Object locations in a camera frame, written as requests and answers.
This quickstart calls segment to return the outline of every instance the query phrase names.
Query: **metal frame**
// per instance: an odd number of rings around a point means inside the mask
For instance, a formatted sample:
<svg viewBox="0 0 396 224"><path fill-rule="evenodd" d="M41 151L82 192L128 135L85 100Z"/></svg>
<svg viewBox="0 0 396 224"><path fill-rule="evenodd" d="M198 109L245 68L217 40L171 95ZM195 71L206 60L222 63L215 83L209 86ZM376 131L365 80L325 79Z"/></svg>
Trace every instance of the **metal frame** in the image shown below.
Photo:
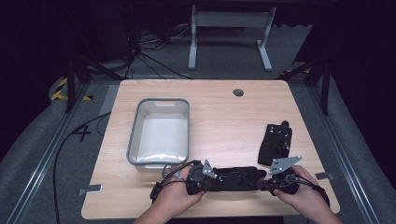
<svg viewBox="0 0 396 224"><path fill-rule="evenodd" d="M256 27L264 30L261 40L257 40L257 47L262 56L262 63L265 71L271 71L272 66L268 58L265 44L271 30L276 8L272 7L269 12L208 12L197 11L196 6L192 6L191 12L191 46L189 69L195 69L197 54L196 28L198 26L220 26L220 27Z"/></svg>

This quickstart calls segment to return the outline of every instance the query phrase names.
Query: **round hole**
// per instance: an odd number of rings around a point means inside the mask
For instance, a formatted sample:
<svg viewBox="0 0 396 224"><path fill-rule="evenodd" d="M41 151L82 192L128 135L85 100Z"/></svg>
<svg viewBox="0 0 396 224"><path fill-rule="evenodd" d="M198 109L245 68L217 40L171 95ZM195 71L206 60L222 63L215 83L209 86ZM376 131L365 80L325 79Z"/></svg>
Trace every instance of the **round hole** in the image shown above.
<svg viewBox="0 0 396 224"><path fill-rule="evenodd" d="M241 96L244 95L244 92L242 90L240 90L240 89L235 89L235 90L233 90L233 94L235 96L241 97Z"/></svg>

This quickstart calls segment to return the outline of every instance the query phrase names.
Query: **metal clamp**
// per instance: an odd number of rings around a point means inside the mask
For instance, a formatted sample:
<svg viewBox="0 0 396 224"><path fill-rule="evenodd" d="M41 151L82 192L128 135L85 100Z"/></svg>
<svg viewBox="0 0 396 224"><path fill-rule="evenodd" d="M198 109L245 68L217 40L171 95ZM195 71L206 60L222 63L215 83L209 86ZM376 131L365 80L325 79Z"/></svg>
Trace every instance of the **metal clamp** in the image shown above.
<svg viewBox="0 0 396 224"><path fill-rule="evenodd" d="M271 164L271 168L268 171L268 175L276 175L279 173L284 172L285 170L289 169L292 165L300 161L303 157L289 157L289 158L282 158L282 159L273 159Z"/></svg>
<svg viewBox="0 0 396 224"><path fill-rule="evenodd" d="M204 168L202 169L204 175L209 176L210 178L216 179L217 175L213 172L212 167L210 166L209 160L205 160Z"/></svg>

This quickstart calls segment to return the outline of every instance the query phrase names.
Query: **person's right hand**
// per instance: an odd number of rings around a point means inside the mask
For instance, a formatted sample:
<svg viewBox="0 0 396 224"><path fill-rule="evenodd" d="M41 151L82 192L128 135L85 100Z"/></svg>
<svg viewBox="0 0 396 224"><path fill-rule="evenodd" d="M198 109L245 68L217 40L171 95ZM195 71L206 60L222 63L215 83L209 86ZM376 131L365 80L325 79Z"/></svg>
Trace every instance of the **person's right hand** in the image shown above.
<svg viewBox="0 0 396 224"><path fill-rule="evenodd" d="M292 169L295 174L306 178L314 185L318 185L318 181L302 166L294 165ZM278 189L274 191L274 194L284 203L290 204L301 215L316 223L342 223L322 196L307 185L301 184L295 194L288 194Z"/></svg>

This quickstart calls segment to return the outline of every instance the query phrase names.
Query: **metal stand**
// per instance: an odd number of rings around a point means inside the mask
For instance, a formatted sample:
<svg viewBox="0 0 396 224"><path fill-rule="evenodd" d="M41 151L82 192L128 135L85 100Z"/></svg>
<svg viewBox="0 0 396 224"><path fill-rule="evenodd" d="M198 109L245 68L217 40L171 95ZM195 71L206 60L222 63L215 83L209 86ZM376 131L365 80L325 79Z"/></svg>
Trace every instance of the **metal stand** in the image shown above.
<svg viewBox="0 0 396 224"><path fill-rule="evenodd" d="M309 63L305 63L291 71L283 71L281 77L279 79L288 80L291 77L297 76L299 73L302 73L306 69L311 68L309 71L308 77L304 80L304 84L307 87L314 87L317 85L320 78L322 79L322 89L320 95L320 105L323 113L328 116L329 112L327 110L327 103L329 98L329 88L330 88L330 71L329 65L326 58L315 59Z"/></svg>
<svg viewBox="0 0 396 224"><path fill-rule="evenodd" d="M87 66L90 65L103 74L112 77L115 80L124 80L125 77L120 77L114 72L103 67L101 64L96 63L83 56L74 56L69 60L67 66L67 108L66 113L69 113L76 101L76 83L75 74L81 83L90 83L92 76Z"/></svg>
<svg viewBox="0 0 396 224"><path fill-rule="evenodd" d="M270 33L271 25L274 20L276 8L272 7L270 12L208 12L197 11L196 6L192 6L191 13L191 47L189 58L189 69L195 69L197 54L196 27L256 27L263 28L264 34L261 40L257 41L257 46L262 56L262 63L265 71L271 71L272 66L265 50Z"/></svg>

